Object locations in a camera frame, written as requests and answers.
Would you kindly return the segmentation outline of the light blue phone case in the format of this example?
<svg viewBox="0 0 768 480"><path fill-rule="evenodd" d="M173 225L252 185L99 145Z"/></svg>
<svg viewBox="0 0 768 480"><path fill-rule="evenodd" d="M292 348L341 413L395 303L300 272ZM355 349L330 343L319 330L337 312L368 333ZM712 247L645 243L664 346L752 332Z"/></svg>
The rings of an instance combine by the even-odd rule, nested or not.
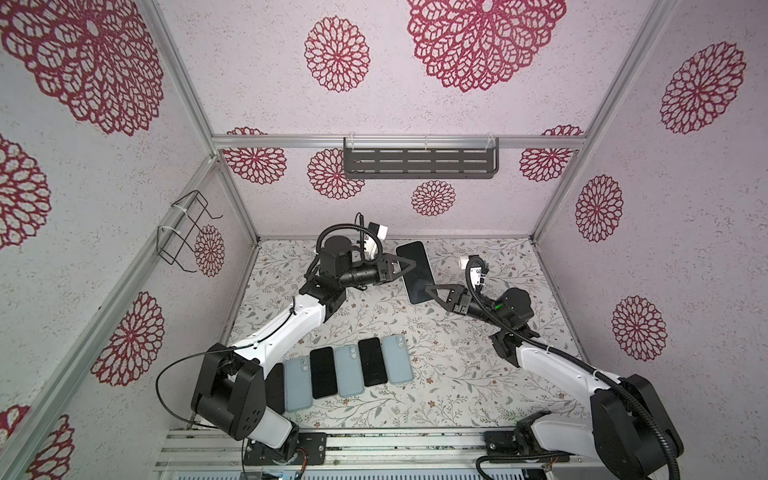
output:
<svg viewBox="0 0 768 480"><path fill-rule="evenodd" d="M365 390L358 348L343 345L334 349L338 394L342 398L361 395Z"/></svg>
<svg viewBox="0 0 768 480"><path fill-rule="evenodd" d="M284 364L285 409L295 412L313 404L310 361L308 356L290 359Z"/></svg>
<svg viewBox="0 0 768 480"><path fill-rule="evenodd" d="M401 334L383 337L381 348L389 382L395 385L411 382L414 373L405 337Z"/></svg>

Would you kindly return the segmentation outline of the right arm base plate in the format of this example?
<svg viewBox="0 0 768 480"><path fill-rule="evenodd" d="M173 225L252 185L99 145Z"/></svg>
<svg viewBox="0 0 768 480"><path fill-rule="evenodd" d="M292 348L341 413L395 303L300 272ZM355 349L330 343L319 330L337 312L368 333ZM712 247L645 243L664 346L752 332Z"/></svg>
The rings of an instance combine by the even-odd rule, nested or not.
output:
<svg viewBox="0 0 768 480"><path fill-rule="evenodd" d="M486 431L483 440L491 458L511 457L526 462L570 461L568 453L542 447L532 433L521 429Z"/></svg>

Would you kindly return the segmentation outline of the dark metal wall shelf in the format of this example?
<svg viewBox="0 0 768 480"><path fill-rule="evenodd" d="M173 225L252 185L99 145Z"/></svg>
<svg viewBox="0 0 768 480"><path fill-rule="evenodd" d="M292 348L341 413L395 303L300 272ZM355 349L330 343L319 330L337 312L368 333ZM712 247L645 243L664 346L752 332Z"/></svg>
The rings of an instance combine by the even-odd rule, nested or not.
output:
<svg viewBox="0 0 768 480"><path fill-rule="evenodd" d="M499 171L499 148L486 146L359 146L344 138L344 174L355 180L487 180Z"/></svg>

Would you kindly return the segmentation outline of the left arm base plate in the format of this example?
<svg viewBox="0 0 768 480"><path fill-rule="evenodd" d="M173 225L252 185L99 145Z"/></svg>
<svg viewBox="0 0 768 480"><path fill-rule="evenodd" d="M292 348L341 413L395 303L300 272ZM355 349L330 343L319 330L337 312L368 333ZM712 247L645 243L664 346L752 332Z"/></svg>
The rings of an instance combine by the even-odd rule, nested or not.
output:
<svg viewBox="0 0 768 480"><path fill-rule="evenodd" d="M280 449L250 440L244 454L245 466L307 466L323 465L328 435L325 432L300 431L288 438Z"/></svg>

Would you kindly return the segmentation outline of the black phone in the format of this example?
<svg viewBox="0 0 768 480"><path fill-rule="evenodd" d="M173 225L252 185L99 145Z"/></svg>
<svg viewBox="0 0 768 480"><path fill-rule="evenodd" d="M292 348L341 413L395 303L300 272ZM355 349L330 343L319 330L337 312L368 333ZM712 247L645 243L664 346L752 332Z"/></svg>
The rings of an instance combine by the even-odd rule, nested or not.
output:
<svg viewBox="0 0 768 480"><path fill-rule="evenodd" d="M277 414L285 413L285 369L282 362L277 363L265 380L267 406Z"/></svg>

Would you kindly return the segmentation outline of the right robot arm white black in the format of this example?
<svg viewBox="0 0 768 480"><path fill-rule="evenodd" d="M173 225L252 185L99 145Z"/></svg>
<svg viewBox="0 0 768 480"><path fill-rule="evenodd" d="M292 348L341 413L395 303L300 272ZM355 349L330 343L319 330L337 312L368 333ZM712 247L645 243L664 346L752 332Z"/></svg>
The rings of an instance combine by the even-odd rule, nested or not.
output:
<svg viewBox="0 0 768 480"><path fill-rule="evenodd" d="M584 457L602 462L618 479L678 479L683 442L653 385L639 375L605 372L539 341L528 322L530 295L510 288L491 300L458 284L429 285L427 294L446 311L498 327L490 340L512 366L557 386L590 410L585 421L550 410L517 422L513 444L486 461L544 461Z"/></svg>

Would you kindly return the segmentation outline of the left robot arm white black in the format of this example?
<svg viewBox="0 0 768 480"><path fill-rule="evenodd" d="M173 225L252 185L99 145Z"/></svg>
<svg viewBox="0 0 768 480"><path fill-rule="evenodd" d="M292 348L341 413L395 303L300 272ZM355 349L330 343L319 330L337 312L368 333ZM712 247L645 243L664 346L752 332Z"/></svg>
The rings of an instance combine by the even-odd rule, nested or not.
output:
<svg viewBox="0 0 768 480"><path fill-rule="evenodd" d="M386 253L365 227L339 224L323 231L306 281L287 309L234 345L216 343L203 353L191 409L236 441L291 456L299 427L267 405L265 383L273 367L338 311L349 288L391 283L416 266L415 260Z"/></svg>

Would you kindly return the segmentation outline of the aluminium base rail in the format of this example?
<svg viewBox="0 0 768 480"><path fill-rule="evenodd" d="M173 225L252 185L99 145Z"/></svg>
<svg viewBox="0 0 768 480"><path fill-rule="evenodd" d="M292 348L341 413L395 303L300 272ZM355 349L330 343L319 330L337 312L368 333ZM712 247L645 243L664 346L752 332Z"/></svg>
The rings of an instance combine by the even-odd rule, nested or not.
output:
<svg viewBox="0 0 768 480"><path fill-rule="evenodd" d="M487 455L483 433L503 428L306 429L328 435L325 463L307 466L309 473L331 469L473 468ZM160 447L156 473L213 472L267 466L245 466L248 443L211 430L172 430Z"/></svg>

